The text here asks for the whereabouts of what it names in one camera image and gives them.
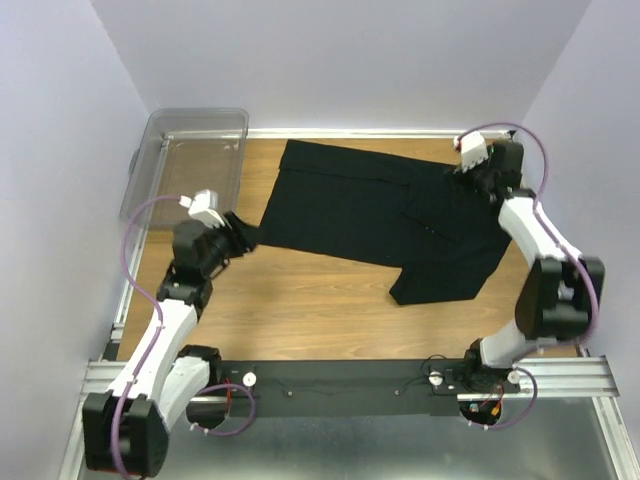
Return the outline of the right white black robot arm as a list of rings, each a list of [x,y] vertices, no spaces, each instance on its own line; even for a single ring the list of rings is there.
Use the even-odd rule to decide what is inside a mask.
[[[521,143],[487,143],[472,132],[456,137],[453,148],[461,158],[455,179],[496,212],[529,266],[513,320],[474,341],[461,363],[462,384],[480,392],[506,380],[514,364],[536,350],[585,340],[599,314],[605,268],[571,245],[546,216],[539,195],[523,186]]]

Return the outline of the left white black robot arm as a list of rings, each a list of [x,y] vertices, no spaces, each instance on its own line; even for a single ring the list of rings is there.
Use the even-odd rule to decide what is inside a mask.
[[[217,349],[184,342],[212,297],[215,275],[252,252],[257,239],[257,227],[233,212],[174,226],[173,258],[151,298],[145,333],[106,390],[88,394],[82,406],[88,469],[124,479],[157,476],[189,402],[197,394],[236,389],[221,382]]]

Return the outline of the black t shirt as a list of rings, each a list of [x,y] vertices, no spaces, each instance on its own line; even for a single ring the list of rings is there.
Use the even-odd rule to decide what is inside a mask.
[[[259,244],[396,267],[399,305],[470,300],[511,238],[451,166],[287,142]]]

